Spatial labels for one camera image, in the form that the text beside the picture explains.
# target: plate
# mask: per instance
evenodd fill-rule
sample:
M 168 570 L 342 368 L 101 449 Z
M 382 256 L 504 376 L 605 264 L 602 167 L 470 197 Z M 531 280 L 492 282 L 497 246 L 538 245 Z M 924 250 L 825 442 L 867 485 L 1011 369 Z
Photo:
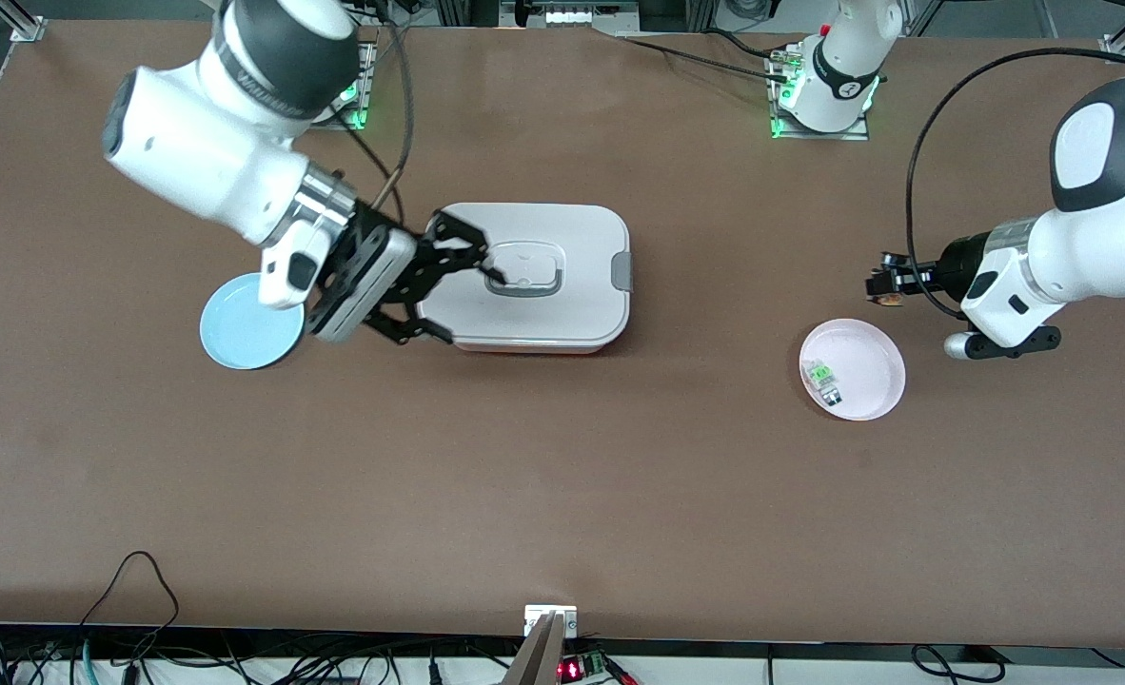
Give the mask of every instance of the plate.
M 249 370 L 276 363 L 296 348 L 305 330 L 305 305 L 272 309 L 259 304 L 258 278 L 233 278 L 202 307 L 198 337 L 223 367 Z
M 799 351 L 807 394 L 837 417 L 884 416 L 906 390 L 906 363 L 884 331 L 866 322 L 827 321 L 807 334 Z

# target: brown table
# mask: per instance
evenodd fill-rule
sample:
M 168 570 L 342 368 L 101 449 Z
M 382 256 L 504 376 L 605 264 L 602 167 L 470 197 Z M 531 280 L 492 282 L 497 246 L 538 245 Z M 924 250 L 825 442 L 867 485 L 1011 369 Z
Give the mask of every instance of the brown table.
M 1069 307 L 1054 354 L 966 363 L 920 300 L 862 299 L 903 245 L 920 121 L 1030 43 L 899 43 L 862 144 L 771 139 L 759 82 L 594 31 L 411 31 L 411 224 L 458 200 L 614 209 L 627 333 L 584 359 L 363 333 L 237 373 L 197 322 L 256 251 L 98 144 L 123 74 L 207 34 L 57 21 L 0 83 L 0 620 L 79 620 L 143 547 L 188 624 L 507 633 L 567 602 L 608 637 L 1125 646 L 1125 300 Z M 366 132 L 392 159 L 394 66 Z M 1118 73 L 981 79 L 920 164 L 919 251 L 1051 207 L 1055 121 Z M 341 134 L 298 146 L 379 187 Z M 832 317 L 897 340 L 892 415 L 802 394 L 799 343 Z M 98 619 L 166 611 L 137 567 Z

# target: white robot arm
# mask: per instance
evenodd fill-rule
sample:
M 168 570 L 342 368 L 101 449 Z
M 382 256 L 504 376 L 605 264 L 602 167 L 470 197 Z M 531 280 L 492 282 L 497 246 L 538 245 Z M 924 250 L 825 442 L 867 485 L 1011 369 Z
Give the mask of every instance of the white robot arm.
M 294 152 L 359 75 L 354 25 L 338 0 L 225 0 L 191 64 L 124 79 L 102 152 L 140 186 L 261 246 L 258 299 L 305 303 L 306 330 L 340 343 L 366 324 L 396 343 L 452 334 L 416 313 L 441 278 L 485 264 L 485 235 L 436 213 L 421 237 L 359 202 L 341 173 Z M 405 308 L 405 318 L 382 312 Z
M 828 34 L 799 44 L 801 65 L 778 105 L 812 130 L 848 129 L 880 82 L 902 26 L 897 0 L 842 0 Z
M 1095 295 L 1125 298 L 1125 78 L 1097 88 L 1062 118 L 1050 146 L 1054 206 L 955 240 L 918 264 L 928 290 L 958 299 L 974 326 L 947 339 L 957 359 L 1020 355 L 1058 346 L 1045 321 Z M 906 256 L 885 253 L 870 298 L 918 291 Z
M 154 195 L 263 247 L 259 299 L 299 305 L 356 192 L 292 152 L 292 139 L 358 72 L 354 25 L 338 0 L 226 1 L 198 60 L 124 79 L 102 152 Z

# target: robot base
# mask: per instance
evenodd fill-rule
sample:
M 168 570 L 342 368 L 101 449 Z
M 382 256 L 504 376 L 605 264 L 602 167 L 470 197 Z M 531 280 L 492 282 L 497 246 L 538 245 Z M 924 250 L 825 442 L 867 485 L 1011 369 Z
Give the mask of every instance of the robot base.
M 799 45 L 792 44 L 788 46 L 789 55 L 796 55 L 799 52 Z M 794 67 L 796 64 L 780 65 L 773 60 L 764 60 L 764 65 L 766 65 L 766 73 L 782 74 L 785 78 L 794 78 Z M 785 108 L 782 108 L 780 100 L 783 100 L 784 96 L 789 96 L 785 90 L 789 90 L 790 83 L 777 83 L 775 81 L 770 81 L 766 83 L 766 92 L 770 97 L 770 136 L 772 138 L 821 138 L 821 139 L 868 139 L 871 138 L 867 130 L 867 109 L 871 108 L 871 99 L 868 97 L 866 108 L 858 115 L 857 120 L 844 130 L 836 130 L 832 133 L 824 133 L 820 130 L 813 130 L 807 128 L 807 126 L 801 125 L 793 114 L 790 114 Z

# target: blue plate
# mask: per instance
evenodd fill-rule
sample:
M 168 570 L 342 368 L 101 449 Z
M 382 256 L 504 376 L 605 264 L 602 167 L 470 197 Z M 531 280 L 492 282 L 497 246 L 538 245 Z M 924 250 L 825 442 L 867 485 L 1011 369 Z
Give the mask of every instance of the blue plate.
M 220 366 L 262 368 L 284 359 L 305 330 L 305 305 L 272 309 L 258 303 L 258 273 L 225 282 L 202 307 L 198 337 Z

